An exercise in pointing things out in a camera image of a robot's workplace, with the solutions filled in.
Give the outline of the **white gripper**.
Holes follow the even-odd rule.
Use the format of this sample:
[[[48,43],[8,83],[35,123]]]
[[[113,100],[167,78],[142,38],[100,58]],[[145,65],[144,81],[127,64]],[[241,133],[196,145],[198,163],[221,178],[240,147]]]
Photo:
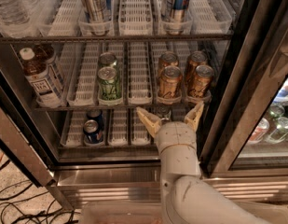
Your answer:
[[[197,149],[196,130],[198,129],[203,109],[204,103],[199,102],[185,115],[184,122],[168,122],[162,127],[161,118],[157,115],[141,107],[137,107],[136,112],[149,134],[155,138],[158,153],[161,154],[166,148],[179,145]]]

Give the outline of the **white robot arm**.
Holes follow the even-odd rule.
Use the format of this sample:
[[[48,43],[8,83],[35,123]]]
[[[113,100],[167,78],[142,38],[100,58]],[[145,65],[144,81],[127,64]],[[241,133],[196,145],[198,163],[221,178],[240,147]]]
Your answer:
[[[165,224],[270,224],[245,211],[201,180],[197,135],[204,108],[199,102],[182,121],[163,122],[138,107],[161,162],[161,213]]]

